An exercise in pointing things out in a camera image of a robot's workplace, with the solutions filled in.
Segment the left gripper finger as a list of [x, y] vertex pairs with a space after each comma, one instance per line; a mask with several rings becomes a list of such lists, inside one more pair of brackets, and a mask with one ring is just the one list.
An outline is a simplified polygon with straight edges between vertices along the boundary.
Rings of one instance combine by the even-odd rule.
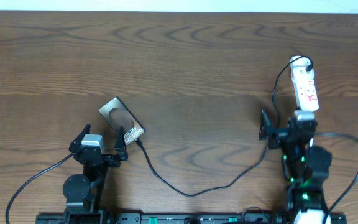
[[77, 135], [77, 137], [70, 143], [69, 151], [71, 153], [76, 154], [80, 151], [81, 142], [82, 142], [83, 138], [85, 137], [85, 135], [90, 133], [90, 128], [91, 128], [91, 125], [87, 124], [83, 128], [81, 133], [79, 135]]
[[119, 128], [114, 149], [116, 150], [121, 161], [128, 160], [127, 146], [124, 139], [124, 128], [122, 126]]

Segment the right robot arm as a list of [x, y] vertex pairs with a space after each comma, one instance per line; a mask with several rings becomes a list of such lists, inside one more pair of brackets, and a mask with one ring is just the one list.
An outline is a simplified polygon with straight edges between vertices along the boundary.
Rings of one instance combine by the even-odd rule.
[[312, 112], [296, 110], [286, 128], [275, 128], [266, 111], [261, 111], [259, 139], [269, 149], [282, 151], [287, 223], [331, 223], [323, 183], [329, 177], [333, 156], [313, 144], [317, 121]]

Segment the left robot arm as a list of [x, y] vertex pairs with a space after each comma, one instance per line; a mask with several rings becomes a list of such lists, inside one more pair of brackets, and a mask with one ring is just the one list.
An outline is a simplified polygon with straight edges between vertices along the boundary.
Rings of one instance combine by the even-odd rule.
[[124, 128], [120, 127], [115, 145], [116, 154], [105, 154], [103, 137], [90, 134], [90, 124], [70, 143], [69, 151], [83, 165], [83, 172], [67, 178], [63, 185], [66, 209], [65, 223], [115, 223], [114, 215], [99, 207], [105, 179], [110, 167], [119, 167], [128, 160]]

